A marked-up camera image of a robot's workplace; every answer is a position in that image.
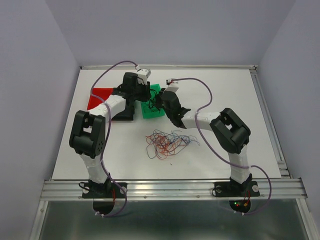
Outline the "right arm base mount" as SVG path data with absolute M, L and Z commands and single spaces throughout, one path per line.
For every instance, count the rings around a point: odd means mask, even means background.
M 259 197 L 260 191 L 256 181 L 238 184 L 231 181 L 218 181 L 214 183 L 212 190 L 218 198 Z

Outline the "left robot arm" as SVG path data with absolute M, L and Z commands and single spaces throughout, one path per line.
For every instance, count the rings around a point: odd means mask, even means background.
M 122 84 L 112 89 L 110 96 L 104 100 L 96 94 L 91 96 L 100 100 L 96 107 L 76 112 L 69 138 L 69 146 L 83 160 L 88 172 L 88 182 L 79 186 L 86 194 L 106 197 L 111 193 L 112 180 L 103 166 L 103 151 L 107 145 L 111 120 L 123 112 L 128 102 L 147 102 L 151 98 L 149 69 L 140 69 L 136 73 L 126 72 Z

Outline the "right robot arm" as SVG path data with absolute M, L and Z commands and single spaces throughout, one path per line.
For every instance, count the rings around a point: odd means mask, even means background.
M 215 192 L 225 196 L 242 196 L 249 190 L 252 174 L 248 164 L 247 145 L 251 131 L 230 108 L 221 112 L 192 112 L 182 107 L 173 91 L 162 89 L 155 97 L 155 106 L 162 108 L 172 122 L 181 129 L 207 130 L 214 133 L 220 146 L 227 152 L 230 178 L 226 184 L 218 184 Z

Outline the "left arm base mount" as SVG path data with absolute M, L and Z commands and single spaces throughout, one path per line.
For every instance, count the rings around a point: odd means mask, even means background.
M 78 186 L 82 190 L 83 199 L 124 199 L 125 194 L 113 182 L 95 183 L 93 181 L 81 181 Z

